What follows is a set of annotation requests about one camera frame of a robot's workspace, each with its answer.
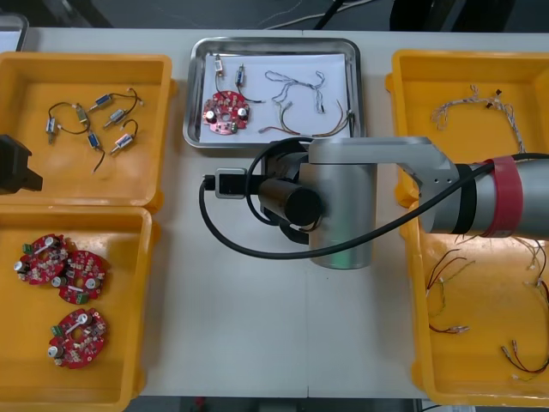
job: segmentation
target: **white table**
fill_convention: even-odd
[[[146,312],[144,395],[210,397],[424,397],[409,378],[413,362],[404,244],[397,232],[375,244],[376,262],[352,271],[309,261],[271,262],[221,245],[198,211],[202,175],[247,167],[251,153],[194,149],[184,141],[190,50],[204,37],[344,37],[362,53],[369,136],[390,136],[384,77],[401,48],[549,52],[547,34],[301,31],[31,29],[27,50],[160,53],[181,82],[172,106],[162,188],[163,227],[154,253]],[[396,167],[378,173],[377,224],[403,213],[393,196]],[[221,232],[265,251],[296,251],[244,202],[207,197]],[[236,224],[240,229],[231,229]]]

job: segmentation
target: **metal tray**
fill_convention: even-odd
[[[343,54],[346,61],[347,104],[354,113],[351,137],[366,136],[362,103],[359,48],[347,39],[272,37],[217,37],[202,39],[192,49],[187,103],[183,123],[185,140],[196,148],[255,148],[267,143],[201,143],[202,91],[206,56],[277,56]]]

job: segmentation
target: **red band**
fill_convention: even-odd
[[[482,236],[506,238],[511,236],[522,218],[522,182],[511,156],[488,160],[494,164],[492,172],[496,189],[496,208],[492,224]]]

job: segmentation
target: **capacitor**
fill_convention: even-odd
[[[54,359],[63,357],[63,348],[58,346],[50,346],[48,348],[48,356]]]
[[[61,286],[64,286],[67,284],[67,278],[61,277],[61,276],[55,276],[53,279],[51,279],[51,285],[54,288],[59,288]]]
[[[78,324],[91,324],[92,320],[94,319],[87,313],[82,313],[78,315],[78,319],[76,320],[76,322],[78,322]]]
[[[30,265],[27,262],[18,261],[14,264],[14,270],[17,273],[27,273],[31,269]]]
[[[206,112],[206,121],[210,124],[214,124],[217,122],[217,116],[215,116],[215,113],[213,110],[208,110]]]
[[[248,110],[245,107],[240,107],[237,114],[239,119],[248,120]]]
[[[85,283],[86,288],[88,288],[88,289],[96,289],[96,288],[99,287],[100,284],[101,284],[100,281],[98,281],[96,279],[93,279],[93,278],[92,279],[87,279],[86,283]]]
[[[59,239],[55,238],[53,236],[48,236],[44,240],[44,245],[47,246],[47,247],[58,246],[59,245]]]

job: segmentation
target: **red circuit board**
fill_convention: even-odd
[[[212,99],[206,100],[202,118],[204,124],[208,124],[209,129],[214,133],[219,135],[232,135],[235,133],[231,130],[233,123],[237,125],[238,129],[246,128],[250,116],[250,106],[246,103],[246,99],[240,93],[235,93],[230,90],[221,93],[216,93]],[[248,118],[246,120],[238,117],[238,109],[242,107],[248,111]],[[217,117],[216,122],[212,124],[206,120],[206,113],[210,110],[213,111],[215,117]]]
[[[73,251],[66,263],[67,283],[59,287],[59,296],[69,303],[80,305],[89,299],[97,299],[106,271],[101,257],[90,251]],[[86,282],[94,279],[97,286],[88,288]]]
[[[79,324],[67,333],[78,324],[78,317],[83,313],[91,318],[91,323]],[[85,367],[95,359],[106,343],[106,322],[95,309],[78,309],[67,315],[59,325],[53,326],[51,331],[54,337],[50,340],[50,346],[62,351],[62,355],[55,359],[55,363],[68,369]]]
[[[57,238],[59,244],[38,252],[45,247],[45,239],[49,237]],[[69,255],[67,242],[62,234],[57,236],[52,233],[35,240],[31,246],[33,254],[23,255],[19,259],[24,264],[29,265],[29,271],[20,274],[20,276],[24,282],[31,285],[43,285],[63,271],[64,262]]]

